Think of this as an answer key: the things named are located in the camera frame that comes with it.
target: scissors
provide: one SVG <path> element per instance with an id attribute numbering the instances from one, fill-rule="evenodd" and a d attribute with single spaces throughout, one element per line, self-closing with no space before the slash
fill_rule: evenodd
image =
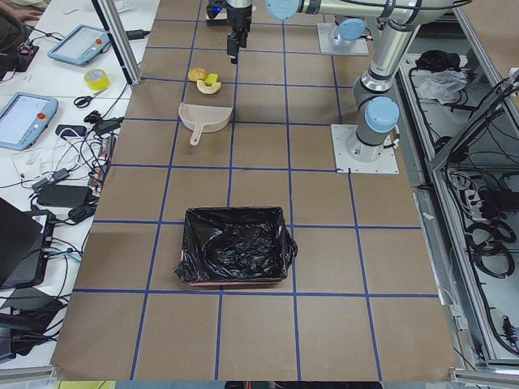
<path id="1" fill-rule="evenodd" d="M 100 91 L 94 93 L 94 96 L 80 96 L 80 97 L 76 97 L 74 99 L 74 105 L 78 108 L 86 108 L 90 105 L 90 102 L 95 99 L 96 97 L 98 97 L 102 92 L 104 92 L 106 89 L 108 89 L 108 87 L 106 87 L 105 89 L 101 89 Z"/>

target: tablet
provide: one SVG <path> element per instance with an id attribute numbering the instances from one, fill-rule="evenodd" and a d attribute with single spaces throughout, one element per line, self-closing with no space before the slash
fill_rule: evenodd
<path id="1" fill-rule="evenodd" d="M 47 55 L 73 65 L 85 65 L 109 44 L 105 30 L 81 24 L 65 36 Z"/>
<path id="2" fill-rule="evenodd" d="M 57 109 L 53 97 L 17 92 L 0 111 L 0 147 L 24 150 L 31 146 Z"/>

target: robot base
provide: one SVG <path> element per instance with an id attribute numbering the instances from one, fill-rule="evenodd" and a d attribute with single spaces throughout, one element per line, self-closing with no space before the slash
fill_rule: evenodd
<path id="1" fill-rule="evenodd" d="M 335 28 L 333 23 L 317 23 L 319 46 L 322 54 L 367 56 L 370 52 L 365 39 L 351 41 L 348 45 L 334 45 L 330 34 Z"/>
<path id="2" fill-rule="evenodd" d="M 335 166 L 338 173 L 368 173 L 368 174 L 398 174 L 397 159 L 392 148 L 385 148 L 379 159 L 373 162 L 361 162 L 353 158 L 346 150 L 346 143 L 355 136 L 356 125 L 332 124 L 333 151 Z M 391 144 L 391 139 L 385 140 L 384 145 Z"/>

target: dustpan handle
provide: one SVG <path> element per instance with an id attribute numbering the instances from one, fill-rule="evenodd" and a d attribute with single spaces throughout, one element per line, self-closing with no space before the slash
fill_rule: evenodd
<path id="1" fill-rule="evenodd" d="M 195 129 L 193 130 L 193 135 L 191 136 L 191 139 L 189 141 L 191 146 L 198 145 L 198 143 L 200 141 L 200 137 L 202 136 L 202 131 L 203 130 L 204 130 L 204 126 L 203 125 L 200 125 L 200 124 L 196 124 L 195 125 Z"/>

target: plastic bag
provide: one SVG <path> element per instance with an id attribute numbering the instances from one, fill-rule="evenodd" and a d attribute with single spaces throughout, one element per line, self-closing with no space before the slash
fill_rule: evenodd
<path id="1" fill-rule="evenodd" d="M 442 71 L 428 77 L 416 90 L 420 98 L 438 100 L 441 104 L 453 103 L 467 84 L 465 73 Z"/>
<path id="2" fill-rule="evenodd" d="M 297 252 L 280 207 L 192 208 L 174 272 L 185 284 L 272 283 Z"/>

